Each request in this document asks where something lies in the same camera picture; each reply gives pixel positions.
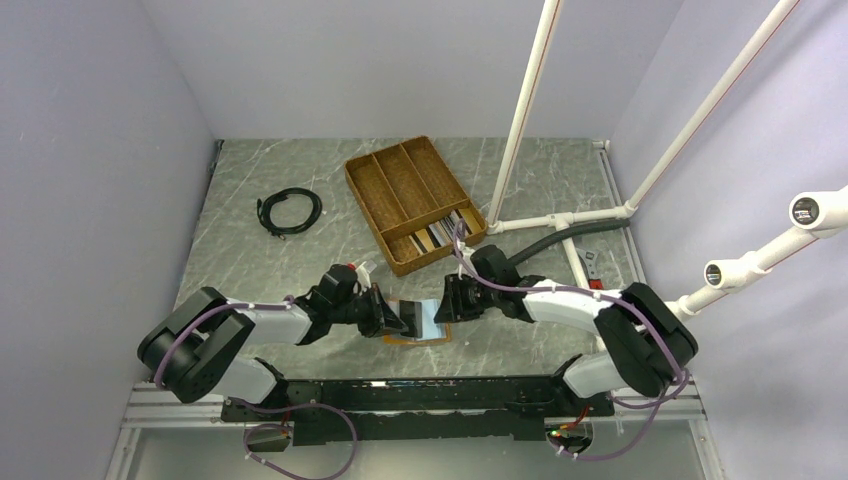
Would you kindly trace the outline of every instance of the table surface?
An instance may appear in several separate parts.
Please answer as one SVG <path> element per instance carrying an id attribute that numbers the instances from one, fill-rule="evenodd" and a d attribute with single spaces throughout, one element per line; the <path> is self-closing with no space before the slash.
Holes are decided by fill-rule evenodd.
<path id="1" fill-rule="evenodd" d="M 243 301 L 278 302 L 301 295 L 333 263 L 372 260 L 372 281 L 388 297 L 441 298 L 443 279 L 456 269 L 445 258 L 402 278 L 394 276 L 344 178 L 348 159 L 403 139 L 227 140 L 223 144 L 194 235 L 178 304 L 209 285 Z M 491 201 L 505 139 L 436 138 L 433 143 L 484 216 Z M 307 232 L 280 240 L 259 225 L 256 199 L 288 187 L 317 193 L 324 214 Z M 588 139 L 524 139 L 506 191 L 501 218 L 609 208 L 613 205 L 597 152 Z M 304 197 L 274 208 L 278 224 L 300 223 L 311 209 Z M 488 236 L 507 255 L 551 233 L 548 228 Z M 621 231 L 588 235 L 578 246 L 599 254 L 606 288 L 634 280 Z M 573 284 L 560 244 L 519 268 Z M 361 337 L 355 326 L 336 325 L 309 346 L 266 344 L 243 352 L 275 365 L 288 378 L 486 376 L 552 373 L 577 353 L 594 349 L 594 336 L 555 324 L 528 324 L 496 309 L 452 325 L 452 340 L 434 346 L 387 345 Z"/>

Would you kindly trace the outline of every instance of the gray hose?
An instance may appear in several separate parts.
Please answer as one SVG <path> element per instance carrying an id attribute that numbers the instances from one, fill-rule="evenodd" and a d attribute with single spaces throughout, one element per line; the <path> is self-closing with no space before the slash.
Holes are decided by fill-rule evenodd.
<path id="1" fill-rule="evenodd" d="M 530 257 L 536 255 L 537 253 L 550 247 L 551 245 L 557 242 L 561 242 L 567 238 L 577 237 L 579 235 L 588 235 L 590 233 L 600 233 L 607 232 L 610 230 L 617 230 L 619 228 L 624 228 L 629 225 L 630 220 L 627 218 L 614 220 L 599 220 L 597 222 L 590 223 L 580 223 L 568 227 L 565 230 L 558 230 L 548 235 L 547 237 L 542 237 L 541 239 L 536 241 L 536 243 L 511 256 L 509 258 L 509 263 L 513 265 L 518 265 L 519 263 L 526 262 L 528 259 L 530 259 Z"/>

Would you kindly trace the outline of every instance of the gray marble table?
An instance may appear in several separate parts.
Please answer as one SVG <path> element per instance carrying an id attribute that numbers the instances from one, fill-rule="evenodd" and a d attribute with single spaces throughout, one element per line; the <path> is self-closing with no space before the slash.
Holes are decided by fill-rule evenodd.
<path id="1" fill-rule="evenodd" d="M 224 142 L 194 235 L 178 295 L 182 302 L 210 285 L 245 301 L 277 302 L 300 295 L 333 263 L 366 259 L 384 293 L 404 299 L 441 298 L 452 258 L 405 277 L 395 277 L 382 257 L 344 178 L 343 164 L 403 139 L 228 140 Z M 444 138 L 434 144 L 469 192 L 488 210 L 505 140 Z M 506 193 L 504 220 L 554 212 L 612 206 L 603 169 L 585 139 L 525 139 Z M 256 218 L 256 199 L 286 187 L 307 187 L 325 213 L 307 232 L 279 240 Z M 300 223 L 311 203 L 295 197 L 275 207 L 278 224 Z M 530 229 L 489 236 L 507 255 L 551 233 Z M 598 271 L 607 288 L 633 281 L 621 232 L 580 239 L 599 253 Z M 520 268 L 573 283 L 562 246 L 533 257 Z M 355 326 L 335 326 L 310 346 L 266 344 L 245 353 L 262 357 L 289 378 L 479 376 L 551 373 L 576 353 L 594 348 L 590 334 L 553 324 L 527 324 L 490 311 L 482 319 L 453 325 L 451 342 L 435 346 L 393 346 L 359 336 Z"/>

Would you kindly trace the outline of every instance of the gray wall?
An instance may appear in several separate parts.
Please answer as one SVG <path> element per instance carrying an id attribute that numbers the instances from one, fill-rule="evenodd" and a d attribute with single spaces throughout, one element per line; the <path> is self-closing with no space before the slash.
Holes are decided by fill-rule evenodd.
<path id="1" fill-rule="evenodd" d="M 632 193 L 774 0 L 688 0 L 613 136 Z M 634 217 L 648 279 L 699 288 L 711 259 L 786 230 L 792 197 L 848 184 L 848 4 L 801 2 Z M 689 326 L 732 479 L 846 478 L 848 233 L 817 242 Z"/>
<path id="2" fill-rule="evenodd" d="M 102 478 L 213 139 L 138 2 L 2 11 L 0 476 Z"/>
<path id="3" fill-rule="evenodd" d="M 143 0 L 220 138 L 505 136 L 543 0 Z M 567 0 L 530 136 L 609 138 L 682 0 Z"/>

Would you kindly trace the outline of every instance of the wicker basket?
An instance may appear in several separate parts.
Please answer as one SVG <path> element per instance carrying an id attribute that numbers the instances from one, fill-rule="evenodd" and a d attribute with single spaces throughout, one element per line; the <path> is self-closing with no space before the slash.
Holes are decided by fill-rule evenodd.
<path id="1" fill-rule="evenodd" d="M 480 211 L 427 137 L 348 160 L 345 176 L 377 245 L 399 277 L 450 254 L 450 245 L 422 253 L 412 236 L 454 210 L 466 213 L 466 243 L 477 244 L 486 235 Z"/>

